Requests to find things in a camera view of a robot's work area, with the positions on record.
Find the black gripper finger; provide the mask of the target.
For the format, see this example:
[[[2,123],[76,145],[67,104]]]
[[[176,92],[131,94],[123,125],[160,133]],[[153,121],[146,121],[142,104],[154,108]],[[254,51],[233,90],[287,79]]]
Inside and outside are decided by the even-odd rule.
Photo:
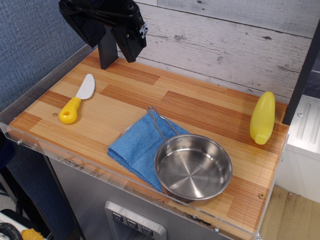
[[[114,26],[111,30],[115,41],[128,63],[133,63],[147,46],[146,37],[137,29]]]
[[[98,45],[106,34],[103,24],[78,15],[67,15],[65,20],[80,38],[92,48]]]

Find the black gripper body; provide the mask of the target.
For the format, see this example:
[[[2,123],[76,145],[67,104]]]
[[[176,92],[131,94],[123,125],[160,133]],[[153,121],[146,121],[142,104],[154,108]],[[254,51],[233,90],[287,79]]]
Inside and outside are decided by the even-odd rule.
[[[67,23],[82,38],[86,20],[107,26],[122,25],[141,38],[146,37],[147,25],[133,0],[61,0],[59,10]]]

